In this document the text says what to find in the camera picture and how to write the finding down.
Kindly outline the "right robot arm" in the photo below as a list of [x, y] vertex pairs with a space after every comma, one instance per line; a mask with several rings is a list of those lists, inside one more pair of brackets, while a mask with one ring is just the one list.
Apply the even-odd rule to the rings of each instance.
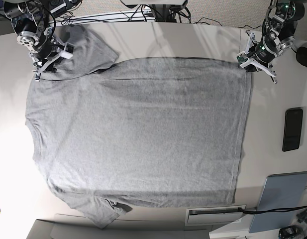
[[3, 5], [3, 10], [11, 21], [18, 44], [25, 46], [29, 51], [36, 81], [40, 80], [43, 72], [55, 73], [57, 69], [54, 65], [63, 58], [73, 57], [73, 45], [63, 42], [55, 35], [56, 18], [46, 1], [7, 1]]

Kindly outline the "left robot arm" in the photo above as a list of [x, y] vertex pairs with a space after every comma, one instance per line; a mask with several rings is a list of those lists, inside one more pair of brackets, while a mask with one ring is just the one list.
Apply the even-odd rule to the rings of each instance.
[[271, 1], [262, 23], [260, 41], [256, 40], [253, 31], [247, 32], [247, 45], [237, 55], [239, 66], [247, 72], [263, 71], [276, 84], [272, 62], [295, 46], [294, 34], [304, 14], [304, 2], [301, 0]]

